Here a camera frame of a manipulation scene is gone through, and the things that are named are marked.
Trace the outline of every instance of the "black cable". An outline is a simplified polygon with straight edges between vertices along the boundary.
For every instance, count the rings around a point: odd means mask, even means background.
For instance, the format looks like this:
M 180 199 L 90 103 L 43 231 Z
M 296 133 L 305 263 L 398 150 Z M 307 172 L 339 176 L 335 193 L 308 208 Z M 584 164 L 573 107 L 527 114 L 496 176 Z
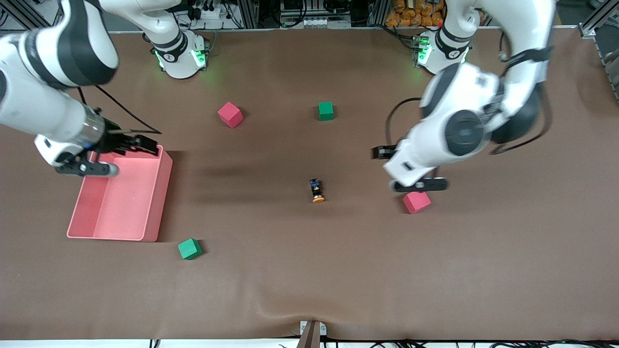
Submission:
M 546 133 L 548 133 L 548 131 L 552 127 L 553 115 L 552 115 L 552 107 L 550 106 L 550 101 L 548 100 L 548 95 L 546 93 L 546 85 L 544 83 L 542 83 L 540 85 L 540 101 L 542 102 L 543 115 L 544 115 L 544 123 L 543 123 L 542 130 L 539 132 L 539 134 L 534 136 L 534 137 L 532 137 L 531 139 L 529 139 L 527 141 L 521 142 L 518 145 L 510 146 L 507 149 L 504 149 L 505 144 L 501 144 L 501 145 L 495 147 L 490 152 L 491 155 L 504 154 L 505 152 L 512 151 L 512 150 L 517 149 L 519 147 L 525 146 L 527 144 L 530 144 L 530 143 L 540 139 L 541 137 L 546 135 Z
M 232 12 L 232 6 L 230 5 L 229 0 L 222 0 L 222 4 L 224 8 L 226 8 L 226 11 L 230 14 L 230 19 L 232 20 L 232 23 L 234 23 L 234 25 L 236 25 L 237 28 L 243 29 L 243 26 L 236 19 L 234 12 Z
M 191 27 L 191 23 L 187 23 L 187 21 L 182 20 L 178 17 L 178 14 L 176 12 L 172 12 L 172 14 L 174 15 L 174 20 L 176 21 L 176 24 L 179 27 L 183 27 L 183 28 L 190 28 Z
M 403 34 L 399 34 L 398 32 L 392 31 L 392 30 L 389 29 L 389 27 L 386 27 L 386 26 L 384 26 L 382 24 L 373 24 L 372 27 L 382 28 L 384 31 L 386 31 L 387 33 L 389 33 L 390 35 L 393 35 L 393 36 L 398 36 L 398 37 L 401 37 L 401 38 L 407 38 L 409 40 L 413 39 L 413 37 L 410 37 L 408 35 L 403 35 Z
M 391 119 L 393 118 L 393 115 L 396 113 L 397 109 L 399 109 L 402 105 L 406 103 L 415 102 L 419 100 L 421 100 L 421 98 L 404 99 L 403 101 L 399 102 L 396 106 L 394 106 L 393 110 L 391 110 L 391 112 L 387 115 L 387 119 L 385 120 L 385 141 L 387 142 L 387 145 L 393 145 L 393 143 L 391 142 Z
M 402 35 L 398 34 L 398 32 L 396 31 L 395 27 L 393 27 L 393 31 L 394 31 L 394 33 L 396 33 L 396 37 L 400 41 L 402 46 L 408 48 L 411 51 L 415 51 L 415 48 L 413 48 L 413 46 L 410 46 L 409 44 L 407 44 L 406 41 L 404 41 L 404 39 L 402 38 Z
M 79 92 L 79 97 L 82 99 L 82 104 L 87 105 L 86 97 L 84 96 L 84 92 L 82 91 L 82 88 L 78 87 L 77 91 Z
M 306 0 L 299 0 L 299 18 L 297 18 L 297 20 L 290 25 L 281 23 L 281 21 L 275 16 L 277 13 L 281 14 L 281 10 L 277 7 L 277 2 L 278 0 L 271 0 L 271 18 L 279 27 L 292 28 L 296 25 L 299 25 L 301 24 L 303 19 L 305 19 L 305 15 L 308 13 L 308 5 Z
M 151 125 L 149 125 L 148 123 L 142 121 L 139 117 L 137 117 L 133 112 L 131 112 L 129 109 L 127 109 L 126 107 L 124 107 L 123 104 L 121 104 L 118 100 L 116 100 L 116 98 L 112 97 L 111 94 L 109 94 L 105 89 L 101 88 L 101 86 L 99 85 L 95 85 L 95 87 L 101 91 L 101 93 L 105 94 L 108 98 L 110 98 L 112 100 L 112 102 L 115 102 L 116 105 L 118 105 L 121 109 L 123 109 L 126 113 L 128 113 L 131 117 L 133 117 L 134 119 L 136 119 L 136 121 L 140 122 L 141 124 L 143 124 L 146 128 L 148 128 L 148 131 L 143 131 L 143 130 L 135 130 L 135 129 L 129 129 L 128 133 L 145 133 L 145 134 L 161 134 L 160 131 L 158 131 L 157 129 L 155 129 L 154 127 L 152 127 Z
M 0 14 L 0 20 L 2 21 L 2 23 L 0 23 L 0 27 L 2 27 L 4 24 L 6 24 L 6 21 L 9 20 L 10 15 L 5 11 L 2 10 L 2 14 Z
M 425 28 L 425 29 L 427 29 L 427 30 L 429 30 L 431 32 L 437 32 L 438 30 L 440 30 L 439 28 L 436 28 L 436 29 L 428 28 L 425 25 L 421 25 L 421 28 Z

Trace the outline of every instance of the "pink cube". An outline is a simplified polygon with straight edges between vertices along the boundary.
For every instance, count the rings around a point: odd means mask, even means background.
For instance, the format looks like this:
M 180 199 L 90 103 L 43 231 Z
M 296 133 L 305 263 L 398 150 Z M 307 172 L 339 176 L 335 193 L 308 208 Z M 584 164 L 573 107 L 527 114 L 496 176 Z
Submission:
M 241 110 L 239 110 L 234 104 L 227 102 L 223 108 L 219 109 L 217 112 L 222 121 L 227 124 L 230 128 L 234 128 L 238 126 L 239 123 L 243 120 L 243 114 Z
M 411 214 L 428 207 L 430 203 L 430 198 L 425 192 L 411 192 L 404 197 L 404 204 Z

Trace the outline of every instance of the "robotic arm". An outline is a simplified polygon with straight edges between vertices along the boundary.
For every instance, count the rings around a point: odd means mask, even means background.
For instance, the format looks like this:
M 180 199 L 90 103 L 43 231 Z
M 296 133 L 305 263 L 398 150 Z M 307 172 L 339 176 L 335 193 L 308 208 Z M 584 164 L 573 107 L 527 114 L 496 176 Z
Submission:
M 159 65 L 175 79 L 206 69 L 208 41 L 180 30 L 174 15 L 164 11 L 181 0 L 100 0 L 102 9 L 138 26 L 155 47 Z
M 66 93 L 106 84 L 118 67 L 98 4 L 61 0 L 58 25 L 0 39 L 0 124 L 36 134 L 37 149 L 59 173 L 117 173 L 114 165 L 89 162 L 91 151 L 157 154 L 155 141 L 127 134 Z
M 448 16 L 431 33 L 424 62 L 446 68 L 423 94 L 422 121 L 397 146 L 375 150 L 375 157 L 389 159 L 384 169 L 396 191 L 420 191 L 420 180 L 436 167 L 471 158 L 490 141 L 504 144 L 525 135 L 539 112 L 554 0 L 447 0 L 447 5 Z M 479 24 L 477 8 L 501 23 L 511 41 L 504 78 L 462 59 Z

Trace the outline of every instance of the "brown fabric surface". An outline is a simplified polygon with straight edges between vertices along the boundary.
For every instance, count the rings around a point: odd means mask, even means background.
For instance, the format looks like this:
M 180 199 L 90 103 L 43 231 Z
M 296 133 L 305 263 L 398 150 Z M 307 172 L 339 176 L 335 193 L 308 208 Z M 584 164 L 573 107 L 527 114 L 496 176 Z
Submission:
M 480 30 L 469 61 L 500 72 L 498 38 Z M 2 128 L 0 338 L 279 337 L 309 318 L 342 339 L 619 338 L 619 107 L 576 29 L 554 34 L 550 133 L 442 168 L 451 187 L 418 215 L 370 160 L 389 110 L 430 80 L 388 34 L 221 33 L 188 80 L 139 35 L 114 41 L 108 91 L 175 161 L 159 241 L 68 239 L 80 180 Z M 217 116 L 227 101 L 236 129 Z M 332 122 L 316 120 L 323 101 Z M 418 114 L 396 114 L 395 139 Z M 314 177 L 325 203 L 310 203 Z M 182 260 L 187 238 L 207 253 Z

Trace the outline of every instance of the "orange bag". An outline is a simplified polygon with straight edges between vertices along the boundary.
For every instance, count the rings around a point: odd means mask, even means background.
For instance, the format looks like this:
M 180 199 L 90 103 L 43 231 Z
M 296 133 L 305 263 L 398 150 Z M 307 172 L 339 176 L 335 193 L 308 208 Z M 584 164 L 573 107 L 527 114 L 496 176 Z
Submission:
M 393 6 L 394 11 L 397 13 L 402 13 L 402 11 L 406 10 L 406 3 L 404 0 L 393 0 L 391 6 Z
M 431 27 L 432 26 L 432 18 L 428 16 L 422 17 L 422 27 Z
M 418 27 L 422 24 L 422 15 L 417 14 L 413 19 L 410 20 L 410 25 L 412 27 Z
M 441 0 L 441 2 L 434 5 L 434 11 L 435 12 L 442 11 L 444 7 L 445 7 L 445 0 Z
M 435 12 L 432 14 L 432 25 L 438 27 L 440 23 L 443 23 L 443 15 L 440 12 Z
M 390 12 L 385 19 L 385 25 L 389 28 L 397 27 L 398 22 L 400 22 L 400 14 L 395 12 Z
M 417 0 L 417 4 L 415 5 L 415 12 L 421 15 L 429 16 L 432 14 L 434 7 L 425 2 L 424 0 Z
M 402 17 L 402 19 L 409 19 L 410 20 L 410 19 L 415 18 L 416 15 L 417 14 L 415 13 L 415 10 L 413 10 L 413 9 L 406 9 L 406 10 L 404 10 L 404 12 L 402 12 L 401 17 Z

